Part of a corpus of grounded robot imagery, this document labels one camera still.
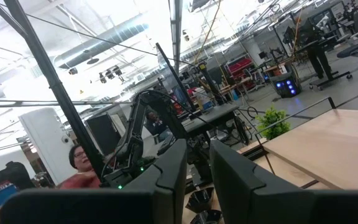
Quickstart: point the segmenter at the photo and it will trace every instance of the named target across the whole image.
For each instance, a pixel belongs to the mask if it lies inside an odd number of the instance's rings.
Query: potted plant
[[[266,110],[264,116],[257,116],[256,118],[260,122],[257,129],[262,130],[267,126],[280,121],[281,119],[285,118],[286,112],[284,110],[277,111],[271,106],[269,109]],[[273,138],[280,136],[281,134],[286,133],[290,130],[291,124],[289,122],[283,121],[275,126],[262,131],[262,135],[265,136],[268,140],[272,140]]]

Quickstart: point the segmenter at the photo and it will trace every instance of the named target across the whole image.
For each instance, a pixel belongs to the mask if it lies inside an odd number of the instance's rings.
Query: ductwork
[[[97,36],[97,38],[120,44],[148,29],[149,25],[146,21],[147,20],[145,19],[144,14],[139,14],[138,16],[135,16],[132,19],[107,30]],[[117,45],[103,40],[88,40],[57,56],[54,60],[55,66],[63,69],[73,68],[76,65],[89,60],[91,57],[94,57]]]

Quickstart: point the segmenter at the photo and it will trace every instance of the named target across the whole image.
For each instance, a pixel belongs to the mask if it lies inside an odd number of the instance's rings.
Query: red shirt
[[[63,181],[60,189],[80,189],[80,188],[99,188],[100,180],[96,173],[92,171],[74,174],[69,179]]]

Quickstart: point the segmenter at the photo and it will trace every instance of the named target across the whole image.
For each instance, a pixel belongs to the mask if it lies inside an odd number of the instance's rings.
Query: wooden desk
[[[264,148],[332,189],[358,189],[356,110],[328,111]]]

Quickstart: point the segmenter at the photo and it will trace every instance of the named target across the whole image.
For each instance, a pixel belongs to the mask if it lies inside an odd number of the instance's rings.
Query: white ceiling
[[[283,7],[292,1],[294,0],[279,2]],[[218,0],[211,0],[201,10],[190,12],[189,2],[190,0],[183,0],[181,28],[188,31],[190,41],[186,41],[182,36],[181,52],[201,46],[218,8]],[[263,4],[259,4],[257,0],[222,0],[213,32],[207,42],[221,38],[230,39],[234,30],[246,23],[252,23],[253,19],[259,16],[259,13],[264,11],[270,2],[272,0],[266,0]],[[155,43],[158,42],[168,57],[173,56],[167,0],[20,0],[20,3],[30,15],[88,35],[99,35],[138,14],[145,14],[150,28],[121,44],[155,54]],[[73,25],[70,17],[62,11],[68,12],[77,23]],[[34,18],[30,18],[30,21],[50,58],[91,39]],[[155,56],[121,46],[115,46],[95,58],[100,59],[99,63],[77,65],[78,74],[74,76],[69,75],[66,70],[57,68],[72,100],[85,98],[97,100],[104,96],[112,97],[120,94],[121,90],[132,81],[123,85],[117,78],[108,80],[106,84],[98,81],[98,73],[114,65],[123,68],[123,77],[126,79],[131,79],[140,73],[147,75],[158,65]],[[27,100],[54,100],[45,78],[34,78],[29,70],[35,65],[35,60],[24,39],[0,17],[0,69],[8,67],[4,72],[0,72],[0,97],[5,95],[11,99],[13,96],[16,97],[14,100],[24,100],[24,98],[17,97],[25,97]],[[4,116],[4,121],[0,122],[0,128],[11,120],[16,121],[20,113],[7,113],[9,117]]]

